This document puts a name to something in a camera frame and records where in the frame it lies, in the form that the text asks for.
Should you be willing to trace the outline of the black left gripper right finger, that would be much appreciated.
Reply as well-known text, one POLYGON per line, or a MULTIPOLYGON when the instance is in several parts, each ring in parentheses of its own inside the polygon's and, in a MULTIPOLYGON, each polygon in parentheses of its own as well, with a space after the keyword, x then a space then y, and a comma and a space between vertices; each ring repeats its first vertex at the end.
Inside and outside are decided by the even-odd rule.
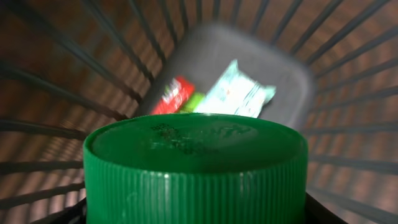
POLYGON ((306 193, 305 224, 348 224, 306 193))

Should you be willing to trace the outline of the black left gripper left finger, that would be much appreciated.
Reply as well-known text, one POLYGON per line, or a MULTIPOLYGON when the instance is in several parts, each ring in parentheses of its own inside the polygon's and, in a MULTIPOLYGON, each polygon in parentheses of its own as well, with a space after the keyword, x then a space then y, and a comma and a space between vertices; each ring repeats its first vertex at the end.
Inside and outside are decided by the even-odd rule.
POLYGON ((72 207, 36 220, 32 224, 86 224, 86 211, 86 199, 83 199, 72 207))

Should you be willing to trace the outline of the green lid jar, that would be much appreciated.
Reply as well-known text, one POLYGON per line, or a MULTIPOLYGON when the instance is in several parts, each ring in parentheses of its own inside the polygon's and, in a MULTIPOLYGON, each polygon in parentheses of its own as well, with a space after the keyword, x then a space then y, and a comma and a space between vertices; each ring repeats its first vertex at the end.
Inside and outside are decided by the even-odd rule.
POLYGON ((88 223, 303 223, 306 140, 222 114, 113 123, 83 144, 88 223))

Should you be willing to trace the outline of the light blue wipes packet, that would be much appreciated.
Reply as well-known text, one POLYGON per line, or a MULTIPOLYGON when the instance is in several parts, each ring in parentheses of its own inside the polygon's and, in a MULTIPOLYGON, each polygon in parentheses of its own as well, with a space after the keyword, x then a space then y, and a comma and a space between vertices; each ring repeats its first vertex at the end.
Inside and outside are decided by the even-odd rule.
POLYGON ((261 85, 230 62, 194 112, 231 114, 258 118, 264 105, 276 94, 276 87, 261 85))

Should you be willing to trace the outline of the red toothpaste box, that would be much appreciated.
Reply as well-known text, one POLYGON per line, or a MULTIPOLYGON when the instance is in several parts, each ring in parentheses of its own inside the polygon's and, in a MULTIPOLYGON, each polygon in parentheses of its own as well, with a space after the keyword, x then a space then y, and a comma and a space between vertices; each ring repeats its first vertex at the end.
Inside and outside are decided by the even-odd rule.
POLYGON ((165 86, 162 95, 151 114, 176 113, 195 91, 195 86, 182 76, 177 76, 165 86))

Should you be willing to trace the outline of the green snack bag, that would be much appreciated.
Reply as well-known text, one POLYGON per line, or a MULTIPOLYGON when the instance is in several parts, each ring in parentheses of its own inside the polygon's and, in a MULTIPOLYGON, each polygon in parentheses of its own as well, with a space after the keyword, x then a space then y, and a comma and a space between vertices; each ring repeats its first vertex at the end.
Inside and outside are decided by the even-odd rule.
POLYGON ((203 101, 205 94, 194 92, 190 98, 179 109, 179 113, 192 113, 196 107, 203 101))

